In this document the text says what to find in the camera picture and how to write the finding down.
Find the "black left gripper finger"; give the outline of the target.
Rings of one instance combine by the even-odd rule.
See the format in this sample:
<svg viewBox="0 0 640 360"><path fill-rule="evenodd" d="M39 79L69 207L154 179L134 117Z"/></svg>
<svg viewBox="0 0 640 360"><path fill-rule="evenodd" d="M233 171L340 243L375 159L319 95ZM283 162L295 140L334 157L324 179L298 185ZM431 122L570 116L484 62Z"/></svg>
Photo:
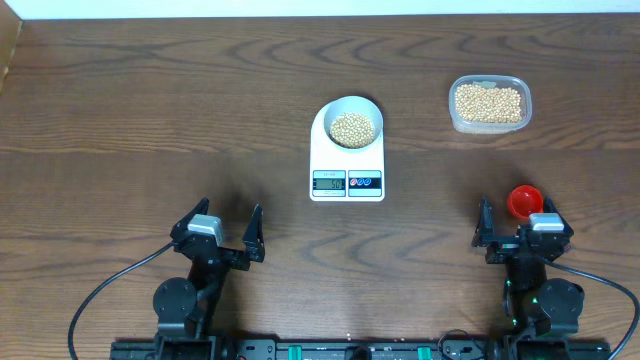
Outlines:
<svg viewBox="0 0 640 360"><path fill-rule="evenodd" d="M253 262L262 263L265 258L265 244L263 236L263 209L256 205L247 229L242 237L245 252Z"/></svg>
<svg viewBox="0 0 640 360"><path fill-rule="evenodd" d="M182 217L171 229L170 238L173 243L180 243L186 233L189 232L188 224L196 215L206 215L209 208L209 199L203 197L197 205L189 211L184 217Z"/></svg>

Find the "white digital kitchen scale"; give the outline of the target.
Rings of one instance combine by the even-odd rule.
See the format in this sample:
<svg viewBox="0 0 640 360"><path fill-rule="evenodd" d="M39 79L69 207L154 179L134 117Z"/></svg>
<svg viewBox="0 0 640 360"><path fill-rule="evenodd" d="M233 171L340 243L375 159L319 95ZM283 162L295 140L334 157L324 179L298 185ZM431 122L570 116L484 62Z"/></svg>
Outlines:
<svg viewBox="0 0 640 360"><path fill-rule="evenodd" d="M310 131L309 197L317 202L380 202L385 198L384 132L364 150L334 145L316 114Z"/></svg>

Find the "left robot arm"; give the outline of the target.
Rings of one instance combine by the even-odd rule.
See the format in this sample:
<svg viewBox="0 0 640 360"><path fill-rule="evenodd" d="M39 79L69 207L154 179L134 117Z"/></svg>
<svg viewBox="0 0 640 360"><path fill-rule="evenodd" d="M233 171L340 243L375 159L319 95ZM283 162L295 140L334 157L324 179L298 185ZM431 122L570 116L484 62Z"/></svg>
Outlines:
<svg viewBox="0 0 640 360"><path fill-rule="evenodd" d="M172 228L174 251L191 261L187 277L164 281L153 297L158 316L155 359L234 359L237 346L224 335L210 332L214 311L228 273L247 271L265 258L263 209L254 207L242 236L242 249L222 245L220 218L208 213L204 198Z"/></svg>

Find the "grey round bowl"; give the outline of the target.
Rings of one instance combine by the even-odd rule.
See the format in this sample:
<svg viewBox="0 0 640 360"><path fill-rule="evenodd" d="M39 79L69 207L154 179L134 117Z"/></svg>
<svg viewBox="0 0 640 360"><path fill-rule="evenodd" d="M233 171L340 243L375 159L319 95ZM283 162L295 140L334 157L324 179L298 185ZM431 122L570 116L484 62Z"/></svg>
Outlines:
<svg viewBox="0 0 640 360"><path fill-rule="evenodd" d="M321 116L321 128L340 149L364 150L382 138L383 115L371 100L346 96L331 102Z"/></svg>

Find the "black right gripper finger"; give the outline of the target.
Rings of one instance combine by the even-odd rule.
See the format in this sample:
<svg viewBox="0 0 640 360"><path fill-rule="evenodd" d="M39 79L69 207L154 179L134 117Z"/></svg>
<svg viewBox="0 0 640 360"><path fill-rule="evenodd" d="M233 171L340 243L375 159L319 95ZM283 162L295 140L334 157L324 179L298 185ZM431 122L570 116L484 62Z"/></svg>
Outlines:
<svg viewBox="0 0 640 360"><path fill-rule="evenodd" d="M572 237L574 235L573 228L569 225L569 223L565 220L565 218L561 215L560 211L557 209L555 204L553 203L550 197L546 197L543 202L543 213L557 213L561 216L565 229L561 232L564 236Z"/></svg>
<svg viewBox="0 0 640 360"><path fill-rule="evenodd" d="M474 232L472 246L487 247L494 241L495 229L492 217L492 206L486 196L482 197L479 209L479 219Z"/></svg>

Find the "soybeans in grey bowl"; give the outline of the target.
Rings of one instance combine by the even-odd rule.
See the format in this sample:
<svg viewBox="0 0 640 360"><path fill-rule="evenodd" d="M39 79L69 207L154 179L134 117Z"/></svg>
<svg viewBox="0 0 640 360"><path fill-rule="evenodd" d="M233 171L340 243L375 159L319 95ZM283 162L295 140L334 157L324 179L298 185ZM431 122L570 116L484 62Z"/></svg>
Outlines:
<svg viewBox="0 0 640 360"><path fill-rule="evenodd" d="M375 139L372 120L360 113L348 112L339 115L329 128L332 140L344 148L358 149L371 144Z"/></svg>

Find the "pile of soybeans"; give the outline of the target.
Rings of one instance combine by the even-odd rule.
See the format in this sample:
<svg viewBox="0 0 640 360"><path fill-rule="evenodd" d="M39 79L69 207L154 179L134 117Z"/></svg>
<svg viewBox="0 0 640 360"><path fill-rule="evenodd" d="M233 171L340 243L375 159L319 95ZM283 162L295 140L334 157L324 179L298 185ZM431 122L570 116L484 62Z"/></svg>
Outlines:
<svg viewBox="0 0 640 360"><path fill-rule="evenodd" d="M468 122L517 123L522 120L522 97L513 88L485 88L463 84L454 92L455 110Z"/></svg>

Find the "red plastic measuring scoop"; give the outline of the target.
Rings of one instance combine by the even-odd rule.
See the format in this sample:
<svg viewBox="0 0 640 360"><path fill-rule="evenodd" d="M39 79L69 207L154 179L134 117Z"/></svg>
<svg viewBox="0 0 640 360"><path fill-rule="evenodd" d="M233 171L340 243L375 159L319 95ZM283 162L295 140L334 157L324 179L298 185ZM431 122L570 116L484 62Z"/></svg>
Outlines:
<svg viewBox="0 0 640 360"><path fill-rule="evenodd" d="M507 197L507 209L518 219L528 219L531 214L542 213L543 205L541 192L532 185L520 185Z"/></svg>

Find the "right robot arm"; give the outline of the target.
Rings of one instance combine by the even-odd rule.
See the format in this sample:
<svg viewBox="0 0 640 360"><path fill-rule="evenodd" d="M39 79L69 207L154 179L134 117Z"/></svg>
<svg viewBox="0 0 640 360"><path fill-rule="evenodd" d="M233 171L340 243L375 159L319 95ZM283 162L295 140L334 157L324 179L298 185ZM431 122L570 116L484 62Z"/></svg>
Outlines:
<svg viewBox="0 0 640 360"><path fill-rule="evenodd" d="M510 333L487 345L487 359L572 357L568 338L578 332L584 290L568 280L548 278L546 268L565 253L573 235L549 198L543 211L531 214L514 235L497 235L492 207L481 200L472 245L486 250L488 264L505 267L503 307L514 321Z"/></svg>

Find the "clear plastic container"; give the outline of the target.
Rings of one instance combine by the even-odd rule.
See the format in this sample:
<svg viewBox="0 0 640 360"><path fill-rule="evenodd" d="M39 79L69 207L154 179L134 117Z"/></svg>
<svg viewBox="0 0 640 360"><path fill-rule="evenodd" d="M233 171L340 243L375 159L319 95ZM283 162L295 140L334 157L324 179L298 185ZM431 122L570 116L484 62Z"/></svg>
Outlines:
<svg viewBox="0 0 640 360"><path fill-rule="evenodd" d="M526 127L532 119L531 90L506 75L465 75L448 95L453 127L460 133L500 135Z"/></svg>

